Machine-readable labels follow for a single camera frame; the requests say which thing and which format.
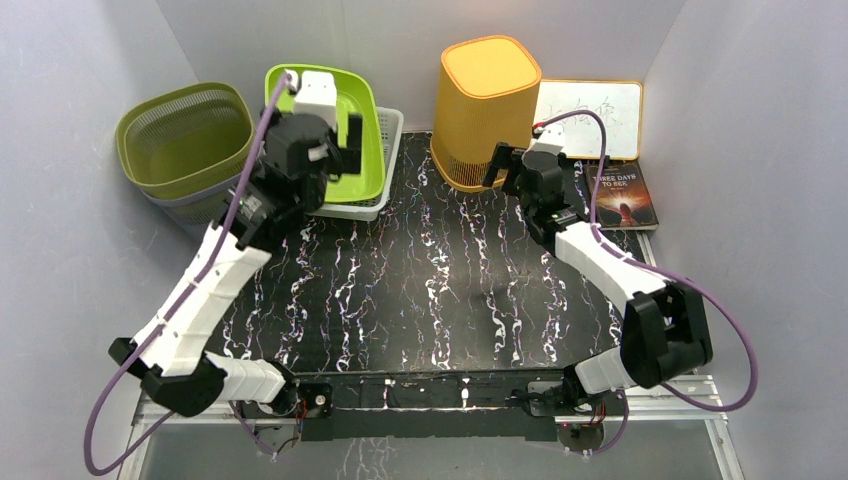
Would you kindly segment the lime green plastic tray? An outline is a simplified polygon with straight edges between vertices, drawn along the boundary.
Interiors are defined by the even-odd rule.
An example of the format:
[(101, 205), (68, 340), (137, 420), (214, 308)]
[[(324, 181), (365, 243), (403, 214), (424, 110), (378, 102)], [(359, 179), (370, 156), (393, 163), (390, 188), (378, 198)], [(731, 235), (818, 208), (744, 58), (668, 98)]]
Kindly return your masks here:
[(337, 89), (337, 117), (346, 121), (349, 114), (362, 117), (361, 171), (344, 174), (336, 183), (327, 186), (325, 202), (331, 204), (355, 203), (378, 197), (386, 183), (385, 160), (381, 127), (373, 91), (360, 75), (334, 67), (310, 64), (278, 64), (265, 75), (265, 101), (271, 98), (279, 77), (291, 70), (302, 74), (307, 70), (333, 75)]

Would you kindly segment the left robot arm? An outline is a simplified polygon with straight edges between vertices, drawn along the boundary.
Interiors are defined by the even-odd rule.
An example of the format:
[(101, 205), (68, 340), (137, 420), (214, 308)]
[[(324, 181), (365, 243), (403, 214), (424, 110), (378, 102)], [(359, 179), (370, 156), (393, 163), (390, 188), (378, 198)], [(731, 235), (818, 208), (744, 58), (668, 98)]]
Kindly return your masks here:
[(254, 402), (275, 416), (297, 409), (300, 381), (281, 363), (209, 353), (206, 344), (284, 237), (323, 206), (328, 183), (359, 171), (363, 139), (356, 113), (344, 133), (314, 114), (271, 114), (247, 178), (225, 198), (171, 295), (134, 337), (109, 348), (156, 404), (184, 417), (216, 402)]

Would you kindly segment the grey mesh basket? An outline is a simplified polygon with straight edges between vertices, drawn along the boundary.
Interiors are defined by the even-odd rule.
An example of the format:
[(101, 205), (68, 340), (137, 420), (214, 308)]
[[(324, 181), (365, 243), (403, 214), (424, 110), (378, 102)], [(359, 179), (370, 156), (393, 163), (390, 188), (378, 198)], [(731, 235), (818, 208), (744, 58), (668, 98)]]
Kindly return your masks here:
[(240, 174), (236, 174), (211, 187), (176, 199), (159, 199), (147, 193), (144, 193), (144, 196), (162, 209), (178, 225), (182, 227), (204, 227), (210, 221), (217, 221), (221, 218), (239, 179)]

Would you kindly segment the olive green mesh basket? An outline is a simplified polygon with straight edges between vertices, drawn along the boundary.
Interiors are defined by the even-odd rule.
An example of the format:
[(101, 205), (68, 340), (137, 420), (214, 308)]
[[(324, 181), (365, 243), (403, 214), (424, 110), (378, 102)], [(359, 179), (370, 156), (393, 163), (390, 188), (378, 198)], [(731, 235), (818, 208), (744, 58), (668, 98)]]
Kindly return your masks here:
[(127, 111), (115, 142), (131, 183), (155, 199), (175, 200), (240, 174), (254, 134), (251, 113), (235, 88), (201, 82)]

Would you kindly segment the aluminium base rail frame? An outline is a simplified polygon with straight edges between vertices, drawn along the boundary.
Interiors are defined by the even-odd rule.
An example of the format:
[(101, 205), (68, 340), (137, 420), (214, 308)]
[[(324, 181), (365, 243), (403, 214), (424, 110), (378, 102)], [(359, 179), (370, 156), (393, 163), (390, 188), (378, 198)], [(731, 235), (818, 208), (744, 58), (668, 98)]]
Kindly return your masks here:
[[(596, 224), (590, 224), (597, 240), (613, 245), (603, 238)], [(673, 281), (680, 281), (684, 285), (693, 288), (702, 296), (705, 308), (707, 305), (714, 303), (715, 299), (713, 295), (691, 280), (656, 266), (637, 261), (628, 253), (623, 250), (621, 251), (627, 256), (629, 264), (661, 274)], [(130, 374), (125, 365), (119, 364), (119, 367), (122, 373)], [(563, 377), (563, 370), (564, 368), (559, 374), (552, 376), (547, 381), (536, 380), (533, 382), (543, 382), (547, 385), (557, 383)], [(363, 393), (358, 393), (352, 400), (338, 400), (334, 397), (334, 386), (354, 382), (355, 376), (352, 374), (323, 374), (313, 377), (294, 375), (300, 381), (302, 401), (297, 409), (287, 416), (293, 415), (301, 419), (325, 418), (333, 410), (373, 412), (377, 408), (376, 404), (367, 399)], [(523, 404), (517, 402), (512, 396), (514, 391), (522, 390), (528, 384), (523, 388), (508, 391), (505, 385), (497, 381), (493, 374), (489, 372), (468, 371), (451, 374), (446, 371), (440, 371), (428, 375), (415, 372), (383, 372), (380, 374), (380, 379), (384, 383), (385, 398), (383, 409), (395, 415), (408, 416), (414, 414), (454, 414), (466, 411), (498, 411), (506, 409), (519, 409), (535, 418), (576, 416), (585, 411), (600, 412), (606, 398), (624, 399), (628, 389), (639, 387), (633, 386), (628, 389), (608, 392), (602, 396), (598, 405), (583, 405), (578, 407), (573, 413), (564, 412), (555, 416), (534, 416), (524, 408)], [(655, 387), (669, 388), (673, 379)], [(232, 408), (237, 408), (243, 402), (224, 403), (229, 404)]]

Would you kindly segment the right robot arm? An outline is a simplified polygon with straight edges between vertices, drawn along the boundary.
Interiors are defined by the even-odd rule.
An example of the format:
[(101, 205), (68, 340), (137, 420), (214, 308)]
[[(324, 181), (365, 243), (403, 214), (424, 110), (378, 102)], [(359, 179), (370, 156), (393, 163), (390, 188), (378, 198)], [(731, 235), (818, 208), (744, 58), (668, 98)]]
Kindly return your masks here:
[(622, 316), (618, 346), (565, 367), (557, 383), (531, 382), (513, 392), (534, 416), (587, 414), (608, 392), (655, 387), (713, 358), (702, 296), (629, 264), (617, 246), (597, 240), (574, 203), (577, 189), (566, 167), (561, 154), (499, 142), (482, 181), (490, 187), (504, 171), (501, 189), (518, 198), (530, 237), (590, 281)]

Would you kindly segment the white perforated plastic basket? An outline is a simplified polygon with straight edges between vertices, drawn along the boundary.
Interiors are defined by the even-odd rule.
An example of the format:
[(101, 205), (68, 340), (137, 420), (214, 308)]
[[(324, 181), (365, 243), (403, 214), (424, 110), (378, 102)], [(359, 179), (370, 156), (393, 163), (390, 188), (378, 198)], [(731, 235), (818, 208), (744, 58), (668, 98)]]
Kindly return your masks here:
[(312, 213), (313, 216), (372, 222), (378, 218), (380, 212), (389, 203), (404, 116), (399, 110), (384, 107), (377, 107), (377, 114), (385, 167), (385, 184), (382, 192), (372, 199), (359, 202), (341, 204), (325, 203), (321, 208)]

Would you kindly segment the orange mesh basket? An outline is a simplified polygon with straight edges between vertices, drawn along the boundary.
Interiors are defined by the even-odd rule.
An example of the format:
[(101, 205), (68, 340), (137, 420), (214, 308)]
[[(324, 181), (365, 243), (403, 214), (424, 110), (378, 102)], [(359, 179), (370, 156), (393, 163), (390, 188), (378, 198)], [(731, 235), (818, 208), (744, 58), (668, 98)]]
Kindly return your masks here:
[(451, 188), (482, 191), (497, 143), (529, 145), (541, 80), (533, 56), (509, 36), (442, 52), (430, 152)]

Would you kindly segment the dark paperback book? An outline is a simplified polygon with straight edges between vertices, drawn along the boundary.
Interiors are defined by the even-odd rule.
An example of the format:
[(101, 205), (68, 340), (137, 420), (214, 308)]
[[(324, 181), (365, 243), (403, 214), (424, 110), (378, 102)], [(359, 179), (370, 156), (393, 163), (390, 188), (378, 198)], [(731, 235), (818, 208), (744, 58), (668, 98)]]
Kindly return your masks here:
[(637, 160), (606, 162), (595, 193), (598, 161), (584, 167), (590, 200), (597, 198), (596, 214), (602, 230), (653, 231), (659, 220)]

